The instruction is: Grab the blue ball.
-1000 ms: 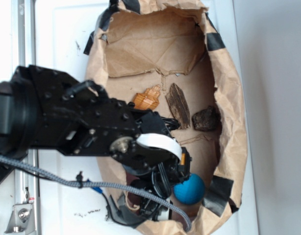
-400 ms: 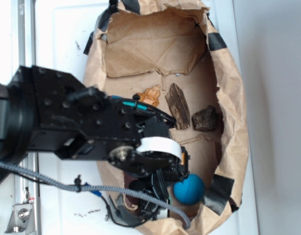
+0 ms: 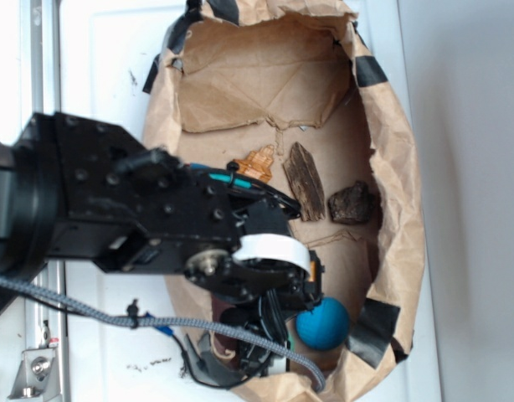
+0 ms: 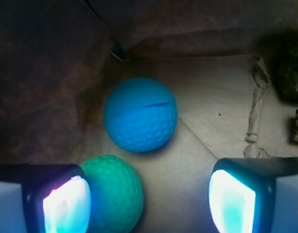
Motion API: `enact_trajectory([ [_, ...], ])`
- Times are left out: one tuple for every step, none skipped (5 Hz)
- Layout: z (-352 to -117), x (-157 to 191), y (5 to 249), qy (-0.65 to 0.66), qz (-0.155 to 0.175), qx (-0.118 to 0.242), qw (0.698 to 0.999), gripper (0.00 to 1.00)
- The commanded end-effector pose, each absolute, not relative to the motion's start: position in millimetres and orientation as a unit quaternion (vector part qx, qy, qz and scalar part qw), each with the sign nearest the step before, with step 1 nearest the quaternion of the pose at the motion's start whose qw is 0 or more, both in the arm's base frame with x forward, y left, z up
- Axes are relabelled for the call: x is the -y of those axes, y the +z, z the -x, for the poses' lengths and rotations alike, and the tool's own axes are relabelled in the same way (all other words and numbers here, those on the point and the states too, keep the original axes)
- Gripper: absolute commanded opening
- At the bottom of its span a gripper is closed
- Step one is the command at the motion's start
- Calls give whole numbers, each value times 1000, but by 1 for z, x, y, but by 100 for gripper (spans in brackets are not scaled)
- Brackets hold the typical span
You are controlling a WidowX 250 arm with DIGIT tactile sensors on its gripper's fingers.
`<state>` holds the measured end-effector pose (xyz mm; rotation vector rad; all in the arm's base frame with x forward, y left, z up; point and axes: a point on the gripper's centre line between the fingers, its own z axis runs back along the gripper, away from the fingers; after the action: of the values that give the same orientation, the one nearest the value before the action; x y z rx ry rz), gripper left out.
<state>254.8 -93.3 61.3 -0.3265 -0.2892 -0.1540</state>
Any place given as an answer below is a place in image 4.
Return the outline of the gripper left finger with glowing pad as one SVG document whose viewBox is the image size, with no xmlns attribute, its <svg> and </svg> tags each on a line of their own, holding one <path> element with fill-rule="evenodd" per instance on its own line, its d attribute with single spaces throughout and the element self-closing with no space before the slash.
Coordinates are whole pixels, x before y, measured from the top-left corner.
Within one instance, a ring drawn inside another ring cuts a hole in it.
<svg viewBox="0 0 298 233">
<path fill-rule="evenodd" d="M 0 165 L 0 233 L 84 233 L 90 214 L 79 165 Z"/>
</svg>

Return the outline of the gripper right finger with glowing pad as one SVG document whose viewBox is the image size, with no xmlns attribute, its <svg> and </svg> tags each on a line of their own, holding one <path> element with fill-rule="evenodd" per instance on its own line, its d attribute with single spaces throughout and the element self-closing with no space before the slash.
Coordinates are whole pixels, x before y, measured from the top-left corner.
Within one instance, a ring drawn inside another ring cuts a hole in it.
<svg viewBox="0 0 298 233">
<path fill-rule="evenodd" d="M 220 233 L 298 233 L 298 157 L 220 159 L 208 197 Z"/>
</svg>

